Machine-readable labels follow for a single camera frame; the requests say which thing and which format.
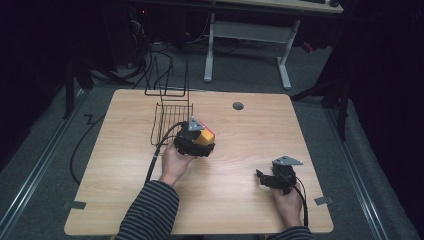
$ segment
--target striped sleeve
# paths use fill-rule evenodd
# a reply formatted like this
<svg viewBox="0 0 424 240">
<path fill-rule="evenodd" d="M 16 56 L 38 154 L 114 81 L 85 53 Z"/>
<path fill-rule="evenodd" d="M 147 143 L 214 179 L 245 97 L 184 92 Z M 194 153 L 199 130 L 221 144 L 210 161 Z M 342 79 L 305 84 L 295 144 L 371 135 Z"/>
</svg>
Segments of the striped sleeve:
<svg viewBox="0 0 424 240">
<path fill-rule="evenodd" d="M 269 240 L 310 240 L 314 239 L 312 236 L 311 231 L 308 227 L 291 227 L 286 229 L 285 231 L 274 235 L 271 238 L 268 238 Z"/>
<path fill-rule="evenodd" d="M 146 183 L 127 211 L 115 239 L 162 240 L 172 231 L 179 198 L 166 183 Z"/>
</svg>

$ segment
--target wooden table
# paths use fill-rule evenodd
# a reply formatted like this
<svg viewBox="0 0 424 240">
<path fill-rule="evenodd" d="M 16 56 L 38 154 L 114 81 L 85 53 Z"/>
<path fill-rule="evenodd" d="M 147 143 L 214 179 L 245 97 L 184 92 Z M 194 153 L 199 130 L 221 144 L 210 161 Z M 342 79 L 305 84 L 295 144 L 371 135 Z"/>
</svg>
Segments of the wooden table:
<svg viewBox="0 0 424 240">
<path fill-rule="evenodd" d="M 194 116 L 216 135 L 208 158 L 194 160 L 176 184 L 180 207 L 173 234 L 262 234 L 282 230 L 273 197 L 255 170 L 272 175 L 283 155 L 303 162 L 294 170 L 304 183 L 312 232 L 333 229 L 292 103 L 283 94 L 190 92 Z M 241 102 L 243 110 L 235 110 Z M 115 92 L 65 225 L 69 235 L 114 235 L 143 187 L 155 146 L 150 136 L 159 97 L 140 90 Z M 161 172 L 160 159 L 152 179 Z"/>
</svg>

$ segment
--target black object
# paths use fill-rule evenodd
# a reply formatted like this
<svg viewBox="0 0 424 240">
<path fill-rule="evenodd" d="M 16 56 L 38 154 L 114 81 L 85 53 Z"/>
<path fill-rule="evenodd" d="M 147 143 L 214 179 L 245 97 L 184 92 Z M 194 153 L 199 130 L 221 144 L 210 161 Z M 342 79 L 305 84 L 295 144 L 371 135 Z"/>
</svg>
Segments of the black object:
<svg viewBox="0 0 424 240">
<path fill-rule="evenodd" d="M 280 165 L 276 161 L 272 162 L 272 173 L 274 176 L 264 175 L 256 169 L 256 175 L 261 181 L 261 185 L 282 189 L 283 194 L 290 193 L 292 187 L 296 184 L 296 173 L 290 165 Z"/>
<path fill-rule="evenodd" d="M 339 0 L 330 0 L 331 7 L 338 7 L 340 4 Z"/>
<path fill-rule="evenodd" d="M 312 2 L 312 3 L 321 3 L 321 4 L 325 3 L 325 0 L 300 0 L 300 1 Z"/>
<path fill-rule="evenodd" d="M 207 146 L 194 143 L 194 140 L 200 136 L 201 132 L 189 131 L 188 127 L 189 123 L 184 122 L 181 130 L 177 133 L 177 136 L 174 139 L 174 144 L 178 149 L 178 152 L 182 155 L 188 154 L 191 156 L 208 157 L 213 151 L 215 143 Z"/>
</svg>

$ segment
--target white table leg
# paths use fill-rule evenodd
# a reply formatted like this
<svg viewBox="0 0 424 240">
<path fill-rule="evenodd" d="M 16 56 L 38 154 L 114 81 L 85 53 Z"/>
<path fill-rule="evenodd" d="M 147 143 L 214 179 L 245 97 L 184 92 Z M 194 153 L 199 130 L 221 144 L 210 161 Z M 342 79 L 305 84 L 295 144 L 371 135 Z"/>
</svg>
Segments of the white table leg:
<svg viewBox="0 0 424 240">
<path fill-rule="evenodd" d="M 290 49 L 293 45 L 294 38 L 296 37 L 297 29 L 299 28 L 300 21 L 296 20 L 292 26 L 292 29 L 289 34 L 289 39 L 286 44 L 286 48 L 284 50 L 282 57 L 277 57 L 278 69 L 280 70 L 281 81 L 283 82 L 283 88 L 285 90 L 291 89 L 291 83 L 289 79 L 289 75 L 287 74 L 286 69 L 286 61 L 289 56 Z"/>
<path fill-rule="evenodd" d="M 211 13 L 211 23 L 209 27 L 208 55 L 206 55 L 206 66 L 205 66 L 205 78 L 204 78 L 205 82 L 212 81 L 214 34 L 215 34 L 215 13 Z"/>
</svg>

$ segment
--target hand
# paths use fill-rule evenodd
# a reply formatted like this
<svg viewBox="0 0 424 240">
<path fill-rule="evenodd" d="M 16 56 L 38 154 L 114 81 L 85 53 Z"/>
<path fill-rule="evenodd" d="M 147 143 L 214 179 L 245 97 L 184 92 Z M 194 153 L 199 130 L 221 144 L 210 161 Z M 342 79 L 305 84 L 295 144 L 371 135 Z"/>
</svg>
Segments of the hand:
<svg viewBox="0 0 424 240">
<path fill-rule="evenodd" d="M 173 187 L 195 158 L 195 156 L 180 154 L 175 148 L 174 142 L 170 141 L 162 154 L 162 176 L 159 181 Z"/>
<path fill-rule="evenodd" d="M 275 204 L 277 205 L 278 213 L 283 220 L 286 228 L 294 226 L 302 226 L 300 222 L 300 210 L 302 209 L 302 198 L 299 193 L 292 188 L 290 193 L 283 195 L 281 189 L 271 188 L 272 194 L 274 195 Z"/>
</svg>

